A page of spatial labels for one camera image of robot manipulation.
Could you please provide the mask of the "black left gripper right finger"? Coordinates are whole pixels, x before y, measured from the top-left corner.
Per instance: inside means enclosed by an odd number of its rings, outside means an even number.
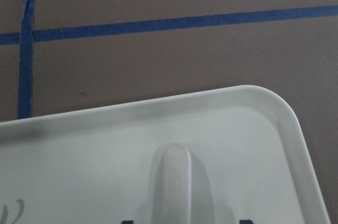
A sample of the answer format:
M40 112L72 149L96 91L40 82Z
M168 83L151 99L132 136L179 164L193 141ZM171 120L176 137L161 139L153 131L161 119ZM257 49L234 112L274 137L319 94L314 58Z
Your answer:
M239 224L252 224L252 221L250 219L240 220Z

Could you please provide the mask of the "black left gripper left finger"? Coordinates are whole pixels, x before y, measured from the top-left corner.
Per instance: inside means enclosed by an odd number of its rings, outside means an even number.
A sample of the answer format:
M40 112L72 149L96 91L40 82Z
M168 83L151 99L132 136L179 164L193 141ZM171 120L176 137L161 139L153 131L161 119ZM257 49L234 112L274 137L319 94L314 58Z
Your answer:
M121 224L134 224L133 220L124 220L121 222Z

